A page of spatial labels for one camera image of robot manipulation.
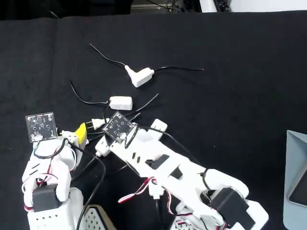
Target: black background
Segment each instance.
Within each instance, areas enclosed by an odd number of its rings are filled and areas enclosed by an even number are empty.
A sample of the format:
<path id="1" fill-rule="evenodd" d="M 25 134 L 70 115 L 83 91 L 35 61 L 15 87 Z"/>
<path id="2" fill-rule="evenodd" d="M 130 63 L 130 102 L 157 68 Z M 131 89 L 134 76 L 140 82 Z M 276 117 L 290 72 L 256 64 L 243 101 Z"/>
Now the black background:
<path id="1" fill-rule="evenodd" d="M 76 99 L 72 80 L 86 100 L 129 95 L 134 108 L 159 92 L 137 122 L 166 122 L 204 167 L 246 183 L 249 198 L 269 213 L 264 229 L 283 229 L 286 130 L 305 132 L 307 125 L 306 19 L 306 12 L 283 12 L 0 22 L 0 228 L 28 228 L 20 189 L 31 153 L 24 116 L 53 111 L 63 130 L 101 116 L 103 108 Z M 125 70 L 102 59 L 89 42 L 134 70 L 169 65 L 205 71 L 165 70 L 134 88 Z M 185 154 L 167 137 L 162 141 Z M 109 170 L 122 165 L 112 154 L 103 160 Z M 84 156 L 82 165 L 87 161 Z M 85 198 L 99 175 L 97 165 L 79 182 Z M 117 203 L 141 183 L 125 169 L 105 180 L 93 203 L 118 229 L 156 230 L 146 193 Z M 164 216 L 167 225 L 166 208 Z"/>

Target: perforated white panel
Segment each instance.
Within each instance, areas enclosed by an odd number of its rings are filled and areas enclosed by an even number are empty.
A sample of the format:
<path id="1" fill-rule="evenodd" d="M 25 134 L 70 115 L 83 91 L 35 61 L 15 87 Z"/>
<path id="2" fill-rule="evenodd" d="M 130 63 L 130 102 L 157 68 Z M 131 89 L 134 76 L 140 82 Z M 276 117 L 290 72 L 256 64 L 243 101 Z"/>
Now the perforated white panel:
<path id="1" fill-rule="evenodd" d="M 90 208 L 84 216 L 85 230 L 106 230 L 95 208 Z"/>

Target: black cable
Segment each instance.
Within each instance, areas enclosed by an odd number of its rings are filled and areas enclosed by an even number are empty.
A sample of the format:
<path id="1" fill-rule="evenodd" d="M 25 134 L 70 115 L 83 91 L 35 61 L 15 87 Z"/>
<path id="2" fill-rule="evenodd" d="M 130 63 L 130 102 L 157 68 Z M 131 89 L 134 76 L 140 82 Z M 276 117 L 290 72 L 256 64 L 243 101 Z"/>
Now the black cable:
<path id="1" fill-rule="evenodd" d="M 133 141 L 133 139 L 135 138 L 137 132 L 139 131 L 139 125 L 136 124 L 134 133 L 132 134 L 132 137 L 130 138 L 130 140 L 127 143 L 127 137 L 125 138 L 125 149 L 127 149 L 129 147 L 129 145 L 131 144 L 131 142 Z"/>
<path id="2" fill-rule="evenodd" d="M 37 148 L 38 148 L 38 145 L 39 145 L 39 143 L 38 143 L 37 146 L 35 147 L 34 151 L 33 151 L 33 155 L 36 156 L 36 157 L 39 158 L 39 159 L 49 159 L 49 158 L 53 158 L 53 157 L 57 156 L 57 155 L 63 150 L 63 148 L 64 148 L 64 146 L 65 146 L 65 142 L 66 142 L 67 140 L 68 140 L 67 138 L 64 138 L 64 139 L 63 139 L 63 142 L 62 142 L 62 144 L 61 144 L 61 146 L 60 146 L 60 148 L 59 148 L 58 150 L 54 151 L 54 153 L 51 154 L 51 155 L 49 155 L 49 156 L 39 156 L 39 155 L 37 155 L 37 154 L 35 153 L 36 150 L 37 150 Z"/>
<path id="3" fill-rule="evenodd" d="M 205 221 L 203 221 L 203 219 L 201 218 L 201 222 L 203 223 L 204 227 L 206 230 L 208 230 L 207 225 L 205 224 Z"/>
<path id="4" fill-rule="evenodd" d="M 120 61 L 114 61 L 114 60 L 111 60 L 109 58 L 107 58 L 105 55 L 103 55 L 95 46 L 93 46 L 91 43 L 90 43 L 90 46 L 96 50 L 104 59 L 108 60 L 109 62 L 113 62 L 113 63 L 116 63 L 116 64 L 120 64 L 122 65 L 123 67 L 125 67 L 125 64 L 120 62 Z"/>
<path id="5" fill-rule="evenodd" d="M 51 13 L 54 18 L 59 19 L 59 17 L 54 12 L 49 11 L 49 13 Z"/>
<path id="6" fill-rule="evenodd" d="M 150 2 L 150 3 L 153 4 L 153 5 L 157 5 L 157 6 L 160 6 L 160 7 L 162 7 L 162 8 L 166 8 L 166 9 L 170 10 L 169 7 L 162 6 L 162 5 L 160 5 L 160 4 L 158 4 L 158 3 L 155 3 L 155 2 L 153 2 L 153 1 L 151 1 L 151 0 L 147 0 L 147 1 Z"/>
<path id="7" fill-rule="evenodd" d="M 71 84 L 71 89 L 72 89 L 72 91 L 74 92 L 74 94 L 77 96 L 77 98 L 81 101 L 81 102 L 83 102 L 84 104 L 108 104 L 109 103 L 109 101 L 106 101 L 106 102 L 87 102 L 87 101 L 85 101 L 85 100 L 83 100 L 79 95 L 78 95 L 78 93 L 76 92 L 76 90 L 75 90 L 75 88 L 74 88 L 74 86 L 73 86 L 73 84 L 72 84 L 72 81 L 70 81 L 70 84 Z"/>
<path id="8" fill-rule="evenodd" d="M 78 179 L 83 175 L 83 173 L 84 173 L 85 171 L 87 171 L 87 170 L 90 168 L 90 166 L 93 164 L 94 161 L 95 161 L 95 158 L 91 159 L 91 160 L 87 163 L 87 165 L 85 165 L 85 167 L 84 167 L 76 176 L 72 177 L 71 183 L 73 183 L 73 182 L 75 182 L 76 180 L 78 180 Z"/>
<path id="9" fill-rule="evenodd" d="M 176 66 L 163 66 L 161 68 L 156 69 L 154 72 L 161 71 L 164 69 L 181 69 L 181 70 L 187 70 L 187 71 L 204 71 L 204 69 L 190 69 L 185 67 L 176 67 Z"/>
<path id="10" fill-rule="evenodd" d="M 122 171 L 123 169 L 125 169 L 125 168 L 127 168 L 127 167 L 128 167 L 128 165 L 125 164 L 124 166 L 120 167 L 119 169 L 117 169 L 117 170 L 115 170 L 115 171 L 113 171 L 113 172 L 107 172 L 107 173 L 106 173 L 106 176 L 113 176 L 113 175 L 119 173 L 120 171 Z"/>
<path id="11" fill-rule="evenodd" d="M 97 135 L 96 137 L 93 137 L 93 138 L 88 139 L 88 142 L 91 143 L 92 141 L 97 140 L 97 139 L 99 139 L 99 138 L 102 138 L 103 136 L 104 136 L 103 133 L 102 133 L 102 134 L 99 134 L 99 135 Z"/>
<path id="12" fill-rule="evenodd" d="M 104 134 L 104 131 L 101 132 L 92 132 L 92 133 L 87 133 L 87 135 L 98 135 L 98 134 Z"/>
<path id="13" fill-rule="evenodd" d="M 157 93 L 152 99 L 150 99 L 145 105 L 143 105 L 142 107 L 138 108 L 137 110 L 135 111 L 132 111 L 128 114 L 125 114 L 125 116 L 130 116 L 130 115 L 133 115 L 133 114 L 136 114 L 138 113 L 140 110 L 144 109 L 146 106 L 148 106 L 157 96 L 159 96 L 159 93 Z"/>
<path id="14" fill-rule="evenodd" d="M 81 213 L 80 213 L 80 216 L 79 216 L 79 219 L 78 219 L 78 223 L 77 223 L 77 227 L 76 227 L 76 230 L 79 230 L 79 229 L 80 229 L 81 220 L 82 220 L 82 218 L 83 218 L 83 216 L 84 216 L 84 213 L 85 213 L 85 211 L 86 211 L 88 205 L 90 204 L 91 200 L 93 199 L 93 197 L 95 196 L 96 192 L 98 191 L 99 186 L 100 186 L 100 185 L 102 184 L 102 182 L 104 181 L 104 178 L 105 178 L 105 175 L 106 175 L 106 166 L 105 166 L 105 164 L 102 162 L 102 160 L 101 160 L 99 157 L 97 157 L 97 156 L 95 156 L 95 155 L 93 155 L 93 154 L 91 154 L 91 153 L 85 151 L 84 149 L 79 148 L 78 146 L 74 145 L 73 143 L 71 143 L 71 142 L 69 142 L 69 141 L 68 141 L 68 143 L 69 143 L 72 147 L 74 147 L 74 148 L 76 148 L 77 150 L 81 151 L 82 153 L 85 153 L 85 154 L 87 154 L 87 155 L 92 156 L 93 159 L 96 159 L 97 161 L 99 161 L 99 163 L 100 163 L 101 166 L 102 166 L 101 178 L 100 178 L 99 182 L 97 183 L 96 187 L 94 188 L 94 190 L 92 191 L 92 194 L 91 194 L 90 197 L 88 198 L 87 202 L 86 202 L 85 205 L 83 206 L 83 209 L 82 209 L 82 211 L 81 211 Z"/>
<path id="15" fill-rule="evenodd" d="M 200 164 L 200 162 L 194 157 L 194 155 L 186 147 L 184 147 L 179 141 L 177 141 L 173 136 L 171 136 L 170 134 L 168 134 L 164 131 L 161 131 L 159 129 L 146 127 L 146 126 L 139 126 L 139 128 L 150 129 L 150 130 L 156 131 L 158 133 L 162 133 L 162 134 L 169 136 L 176 144 L 178 144 L 194 160 L 195 163 Z"/>
<path id="16" fill-rule="evenodd" d="M 162 221 L 161 199 L 155 200 L 155 207 L 157 209 L 157 214 L 158 214 L 158 219 L 160 222 L 161 229 L 163 230 L 164 227 L 163 227 L 163 221 Z"/>

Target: electronic component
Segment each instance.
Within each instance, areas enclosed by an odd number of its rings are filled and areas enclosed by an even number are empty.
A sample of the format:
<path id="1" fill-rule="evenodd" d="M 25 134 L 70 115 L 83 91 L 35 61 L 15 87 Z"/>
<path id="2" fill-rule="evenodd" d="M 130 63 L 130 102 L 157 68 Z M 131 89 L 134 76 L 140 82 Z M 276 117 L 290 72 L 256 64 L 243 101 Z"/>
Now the electronic component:
<path id="1" fill-rule="evenodd" d="M 57 138 L 57 128 L 53 112 L 25 117 L 30 142 Z"/>
<path id="2" fill-rule="evenodd" d="M 121 143 L 133 128 L 134 124 L 119 111 L 116 111 L 103 130 L 114 141 Z"/>
<path id="3" fill-rule="evenodd" d="M 246 201 L 232 188 L 223 188 L 209 204 L 218 211 L 225 222 L 232 228 L 236 222 L 250 230 L 255 225 L 253 218 L 247 213 Z"/>
<path id="4" fill-rule="evenodd" d="M 56 196 L 57 184 L 38 187 L 33 191 L 33 208 L 35 212 L 58 208 L 61 202 Z"/>

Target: circuit board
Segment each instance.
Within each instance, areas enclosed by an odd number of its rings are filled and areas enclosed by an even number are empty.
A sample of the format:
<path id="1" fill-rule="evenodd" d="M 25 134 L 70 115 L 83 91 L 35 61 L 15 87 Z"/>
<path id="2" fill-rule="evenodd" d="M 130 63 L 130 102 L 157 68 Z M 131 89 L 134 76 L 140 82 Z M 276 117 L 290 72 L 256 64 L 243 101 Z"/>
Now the circuit board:
<path id="1" fill-rule="evenodd" d="M 127 136 L 133 128 L 134 124 L 119 111 L 116 111 L 103 130 L 114 141 L 121 143 L 124 140 L 122 137 Z"/>
<path id="2" fill-rule="evenodd" d="M 25 117 L 30 142 L 57 138 L 53 112 Z"/>

